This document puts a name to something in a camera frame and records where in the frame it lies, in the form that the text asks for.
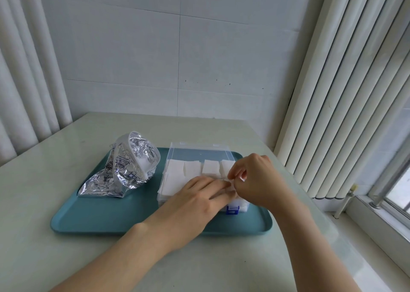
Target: silver foil bag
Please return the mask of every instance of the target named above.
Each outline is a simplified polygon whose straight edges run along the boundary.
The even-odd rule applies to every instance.
[[[160,159],[158,149],[138,132],[122,135],[112,145],[105,168],[90,177],[77,195],[124,197],[152,178]]]

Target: plastic box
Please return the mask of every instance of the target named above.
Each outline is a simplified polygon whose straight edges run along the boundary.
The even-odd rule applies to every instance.
[[[172,142],[167,155],[167,162],[170,159],[184,160],[184,161],[197,161],[199,160],[202,164],[205,160],[217,160],[221,162],[222,160],[232,160],[235,161],[229,147],[227,145],[220,144],[195,144],[187,142]],[[166,172],[164,168],[162,181],[165,179],[164,175]],[[170,197],[161,195],[158,191],[157,201],[158,205],[162,206]],[[235,199],[227,207],[221,211],[225,211],[226,214],[238,214],[238,212],[246,212],[249,207],[249,202],[242,198]]]

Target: teal plastic tray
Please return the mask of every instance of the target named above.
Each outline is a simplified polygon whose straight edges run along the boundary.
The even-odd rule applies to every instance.
[[[161,160],[154,176],[143,186],[124,198],[115,197],[78,197],[76,189],[59,211],[51,219],[50,226],[55,232],[72,234],[115,234],[126,233],[134,224],[144,221],[158,209],[157,191],[160,187],[162,172],[169,148],[158,148]],[[242,155],[232,152],[235,160]],[[190,157],[219,160],[224,151],[184,150],[180,160]],[[100,161],[87,179],[104,168],[108,154]],[[258,235],[272,228],[272,218],[265,208],[249,205],[247,212],[238,215],[218,213],[205,227],[203,235]]]

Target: blue latch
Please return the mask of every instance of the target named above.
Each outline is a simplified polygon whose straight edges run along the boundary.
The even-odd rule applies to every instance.
[[[228,215],[237,215],[238,213],[239,213],[239,206],[238,207],[226,206],[226,214],[228,214]]]

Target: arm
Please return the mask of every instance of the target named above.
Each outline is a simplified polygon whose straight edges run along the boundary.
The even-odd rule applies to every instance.
[[[211,198],[230,185],[203,176],[193,178],[144,222],[51,291],[130,291],[157,261],[203,231],[236,196],[224,192]]]
[[[240,197],[267,208],[275,217],[289,252],[298,292],[360,291],[307,206],[287,187],[267,156],[251,154],[237,161],[228,178],[234,180]]]

